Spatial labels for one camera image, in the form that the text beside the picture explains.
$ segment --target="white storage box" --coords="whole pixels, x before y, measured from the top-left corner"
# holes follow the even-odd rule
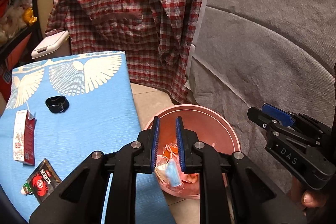
[[[44,38],[32,51],[35,61],[71,55],[69,32],[63,31]]]

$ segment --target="carton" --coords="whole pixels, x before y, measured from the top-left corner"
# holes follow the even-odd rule
[[[16,112],[13,137],[13,158],[34,165],[35,117],[26,109]]]

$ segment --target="black snack packet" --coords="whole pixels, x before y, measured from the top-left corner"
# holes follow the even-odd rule
[[[44,159],[29,176],[27,182],[32,188],[34,196],[41,203],[62,181],[50,165],[49,160]]]

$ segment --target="red plaid fabric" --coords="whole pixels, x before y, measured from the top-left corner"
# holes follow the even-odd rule
[[[185,68],[201,2],[54,0],[46,35],[68,30],[72,54],[125,50],[132,82],[185,103]]]

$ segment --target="human hand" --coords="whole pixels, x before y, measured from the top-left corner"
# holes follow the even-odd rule
[[[288,195],[302,210],[323,207],[328,199],[328,195],[320,191],[305,190],[295,177],[292,177],[292,188]]]

